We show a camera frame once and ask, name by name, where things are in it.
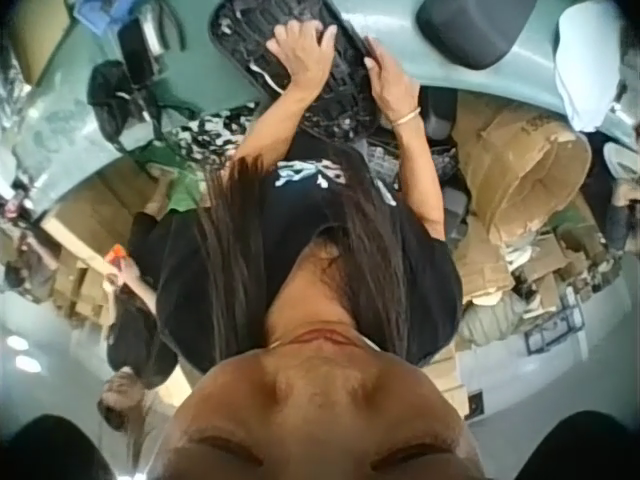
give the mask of bracelet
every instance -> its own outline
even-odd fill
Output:
[[[403,125],[403,124],[407,123],[409,120],[413,120],[415,117],[420,115],[421,111],[422,111],[422,109],[420,107],[418,107],[413,112],[411,112],[409,115],[405,115],[400,120],[396,120],[395,122],[393,122],[391,124],[391,126],[394,127],[394,128],[395,127],[399,127],[400,125]]]

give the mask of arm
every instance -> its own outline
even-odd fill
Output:
[[[303,89],[290,85],[252,127],[234,160],[259,160],[265,171],[275,166],[289,150],[300,119],[313,100]]]
[[[407,204],[432,237],[445,239],[444,203],[420,117],[394,128],[400,145],[400,181]]]
[[[144,302],[149,311],[156,315],[156,292],[140,278],[140,270],[132,258],[127,257],[122,261],[118,273],[120,282],[129,285],[129,288]]]
[[[116,296],[113,288],[105,288],[107,293],[107,309],[109,312],[109,325],[116,323]]]
[[[292,20],[276,26],[267,48],[285,66],[291,82],[252,127],[234,159],[260,159],[268,170],[284,158],[304,111],[320,95],[331,72],[337,28],[327,28],[319,41],[321,30],[317,21]]]
[[[149,285],[144,283],[140,278],[131,278],[127,281],[127,285],[134,291],[136,295],[144,302],[149,311],[156,315],[156,292]]]
[[[442,190],[431,159],[424,124],[419,116],[419,85],[374,39],[368,38],[375,58],[366,58],[371,90],[393,125],[400,145],[400,180],[404,197],[429,234],[445,239]]]

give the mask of lips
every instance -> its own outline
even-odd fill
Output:
[[[328,343],[332,343],[334,345],[345,345],[351,347],[357,347],[358,344],[354,342],[351,338],[343,335],[340,332],[335,330],[331,330],[328,328],[315,328],[313,330],[307,330],[306,332],[294,337],[292,340],[287,342],[288,344],[303,344],[303,343],[311,343],[317,340],[323,340]]]

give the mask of blue object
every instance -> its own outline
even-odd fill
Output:
[[[131,11],[140,0],[78,0],[73,16],[96,35],[108,27],[119,27],[132,18]]]

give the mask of table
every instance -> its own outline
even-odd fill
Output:
[[[256,100],[261,95],[211,45],[208,18],[221,0],[169,0],[182,22],[187,49],[167,52],[159,91],[170,92],[203,112]],[[554,80],[554,42],[560,14],[575,0],[538,0],[511,52],[483,71],[452,65],[420,34],[414,23],[423,0],[334,0],[343,17],[361,34],[377,37],[397,56],[409,74],[423,85],[479,91],[564,112]],[[100,40],[74,25],[61,42],[38,87],[16,145],[21,164],[32,175],[48,170],[43,187],[34,194],[37,212],[50,208],[64,193],[118,157],[97,130],[86,105],[91,68],[117,58],[113,41]],[[635,118],[634,105],[626,112]],[[166,125],[176,125],[176,120]],[[631,127],[609,114],[605,133],[635,148]],[[148,125],[128,130],[123,143],[131,148],[151,138]]]

